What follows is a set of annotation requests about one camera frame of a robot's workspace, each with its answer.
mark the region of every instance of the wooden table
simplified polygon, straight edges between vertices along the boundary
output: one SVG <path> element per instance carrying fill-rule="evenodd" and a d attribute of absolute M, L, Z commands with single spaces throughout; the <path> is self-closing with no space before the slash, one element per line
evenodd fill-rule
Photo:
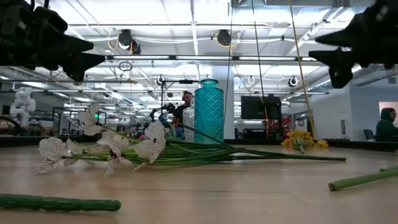
<path fill-rule="evenodd" d="M 277 146 L 256 149 L 279 151 Z M 253 161 L 184 168 L 117 167 L 79 161 L 34 175 L 37 147 L 0 149 L 0 193 L 117 199 L 119 212 L 34 212 L 0 210 L 2 224 L 207 224 L 207 223 L 397 223 L 398 178 L 339 192 L 328 183 L 377 172 L 397 164 L 390 152 L 329 149 L 311 154 L 345 156 L 347 162 Z"/>

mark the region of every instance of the glass vase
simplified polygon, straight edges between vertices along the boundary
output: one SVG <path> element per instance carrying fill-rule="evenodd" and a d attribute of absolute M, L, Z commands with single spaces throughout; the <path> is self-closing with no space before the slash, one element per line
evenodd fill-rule
<path fill-rule="evenodd" d="M 194 128 L 195 127 L 195 99 L 192 98 L 191 100 L 191 106 L 188 108 L 185 108 L 182 111 L 182 120 L 185 125 Z M 184 129 L 184 135 L 185 135 L 185 140 L 189 142 L 194 141 L 194 132 L 185 128 Z"/>
<path fill-rule="evenodd" d="M 195 129 L 219 141 L 224 141 L 224 92 L 216 88 L 218 81 L 206 79 L 195 91 Z M 217 142 L 195 133 L 195 142 Z"/>

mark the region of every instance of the white artificial flower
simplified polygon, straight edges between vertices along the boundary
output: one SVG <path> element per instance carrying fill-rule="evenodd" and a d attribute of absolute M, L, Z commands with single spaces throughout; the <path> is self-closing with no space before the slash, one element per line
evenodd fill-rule
<path fill-rule="evenodd" d="M 83 127 L 85 135 L 93 136 L 101 131 L 101 127 L 95 125 L 95 114 L 100 110 L 100 108 L 99 104 L 94 103 L 90 106 L 88 111 L 79 113 L 78 119 L 85 124 Z"/>
<path fill-rule="evenodd" d="M 44 173 L 56 168 L 63 156 L 66 144 L 61 139 L 50 137 L 39 142 L 39 152 L 45 159 L 36 167 L 35 173 Z"/>
<path fill-rule="evenodd" d="M 121 150 L 127 149 L 129 147 L 129 140 L 122 138 L 121 136 L 114 134 L 111 131 L 105 131 L 102 133 L 102 138 L 97 141 L 98 144 L 109 146 L 112 153 L 108 157 L 108 169 L 105 172 L 105 177 L 109 177 L 114 174 L 113 164 L 115 162 L 120 162 L 123 165 L 132 165 L 132 162 L 122 156 Z"/>
<path fill-rule="evenodd" d="M 135 150 L 140 158 L 148 159 L 149 163 L 155 162 L 159 154 L 166 146 L 164 138 L 164 126 L 160 121 L 156 121 L 145 129 L 145 135 L 149 138 L 143 140 L 141 143 L 134 145 L 132 148 Z M 134 170 L 145 166 L 143 163 L 137 166 Z"/>
<path fill-rule="evenodd" d="M 68 146 L 69 150 L 72 152 L 72 154 L 75 154 L 75 155 L 82 155 L 83 154 L 83 150 L 79 146 L 77 146 L 69 138 L 67 140 L 67 146 Z M 63 162 L 63 165 L 65 167 L 71 166 L 71 165 L 74 165 L 77 161 L 78 161 L 78 159 L 65 159 L 64 162 Z M 95 163 L 93 161 L 86 161 L 86 160 L 84 160 L 84 161 L 87 164 L 89 164 L 90 166 L 95 167 Z"/>

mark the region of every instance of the flower bouquet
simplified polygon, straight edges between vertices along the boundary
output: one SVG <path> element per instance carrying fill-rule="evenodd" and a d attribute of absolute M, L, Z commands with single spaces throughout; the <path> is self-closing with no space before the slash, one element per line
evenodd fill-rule
<path fill-rule="evenodd" d="M 233 147 L 184 124 L 181 126 L 210 138 L 218 144 L 179 141 L 165 133 L 160 121 L 146 128 L 145 140 L 135 139 L 96 123 L 95 114 L 99 110 L 100 106 L 93 104 L 89 111 L 80 113 L 78 119 L 85 124 L 83 129 L 86 135 L 101 133 L 102 138 L 92 146 L 82 146 L 70 139 L 62 142 L 61 139 L 55 137 L 41 140 L 39 152 L 45 159 L 37 166 L 36 174 L 53 170 L 60 161 L 64 166 L 70 166 L 78 160 L 83 160 L 93 167 L 95 162 L 107 162 L 106 177 L 114 174 L 113 164 L 116 162 L 125 166 L 135 166 L 133 170 L 137 170 L 148 165 L 204 165 L 253 159 L 346 160 L 343 157 L 290 155 Z M 64 155 L 66 147 L 70 150 L 70 155 Z"/>
<path fill-rule="evenodd" d="M 282 142 L 282 147 L 298 150 L 302 154 L 305 153 L 306 149 L 327 149 L 329 147 L 325 140 L 315 142 L 310 132 L 295 129 L 287 133 L 287 136 L 288 138 Z"/>

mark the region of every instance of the ceiling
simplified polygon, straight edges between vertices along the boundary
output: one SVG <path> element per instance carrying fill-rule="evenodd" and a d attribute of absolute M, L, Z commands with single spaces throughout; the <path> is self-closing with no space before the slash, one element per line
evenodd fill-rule
<path fill-rule="evenodd" d="M 228 56 L 229 47 L 224 47 L 215 40 L 220 29 L 228 29 L 231 30 L 233 40 L 231 48 L 233 56 L 257 57 L 258 50 L 259 55 L 263 57 L 297 57 L 294 29 L 287 2 L 289 1 L 255 0 L 255 16 L 253 16 L 251 1 L 242 0 L 233 0 L 232 8 L 229 7 L 231 4 L 229 0 L 51 0 L 50 8 L 68 22 L 69 28 L 66 34 L 94 43 L 95 47 L 90 51 L 94 54 L 129 55 L 129 52 L 120 47 L 116 50 L 112 48 L 118 46 L 116 39 L 121 29 L 131 29 L 133 38 L 141 46 L 141 56 Z M 345 28 L 354 14 L 363 11 L 371 1 L 351 0 L 349 1 L 351 7 L 347 8 L 333 7 L 333 1 L 329 4 L 324 2 L 294 0 L 295 31 L 301 57 L 308 57 L 308 51 L 311 50 L 333 50 L 334 47 L 316 44 L 313 41 L 314 37 Z M 37 5 L 42 6 L 43 1 L 36 0 Z M 160 90 L 160 86 L 157 85 L 157 79 L 160 76 L 165 80 L 202 80 L 212 77 L 214 66 L 228 65 L 228 60 L 219 62 L 211 60 L 152 61 L 149 58 L 127 60 L 132 65 L 132 69 L 123 72 L 119 69 L 119 64 L 124 61 L 107 61 L 89 69 L 85 80 L 92 83 L 81 85 L 66 83 L 70 79 L 62 72 L 62 69 L 49 72 L 44 68 L 37 68 L 36 71 L 27 72 L 20 68 L 18 70 L 4 68 L 2 74 L 10 79 L 18 75 L 20 79 L 43 80 L 44 83 L 44 80 L 50 80 L 46 88 L 64 90 L 64 92 L 59 92 L 61 93 L 59 97 L 64 98 L 65 101 L 74 102 L 75 97 L 92 99 L 100 103 L 119 101 L 119 103 L 134 105 L 142 104 L 145 107 L 142 110 L 147 111 L 147 105 L 160 105 L 159 100 L 156 100 L 156 98 L 160 99 L 160 94 L 156 92 Z M 323 82 L 325 76 L 328 75 L 328 68 L 318 62 L 303 63 L 303 76 L 309 86 Z M 237 61 L 232 65 L 230 72 L 235 77 L 236 101 L 240 100 L 241 95 L 247 94 L 244 93 L 248 92 L 245 86 L 251 91 L 261 90 L 260 74 L 264 91 L 300 91 L 300 84 L 296 88 L 291 88 L 287 84 L 287 80 L 292 76 L 301 80 L 300 67 L 296 61 L 284 62 L 281 58 L 276 61 L 262 61 L 261 73 L 257 60 Z M 198 87 L 198 84 L 175 83 L 168 88 L 169 91 L 174 91 L 173 97 L 165 99 L 178 101 L 182 91 L 195 91 Z M 75 93 L 67 92 L 67 90 L 87 92 Z M 102 93 L 88 92 L 88 90 L 126 92 L 119 92 L 115 97 L 104 98 Z M 147 93 L 148 90 L 154 91 L 154 94 L 150 96 Z M 290 95 L 279 96 L 286 100 Z M 295 95 L 293 96 L 286 101 L 294 101 Z M 126 105 L 121 110 L 127 109 L 129 108 Z"/>

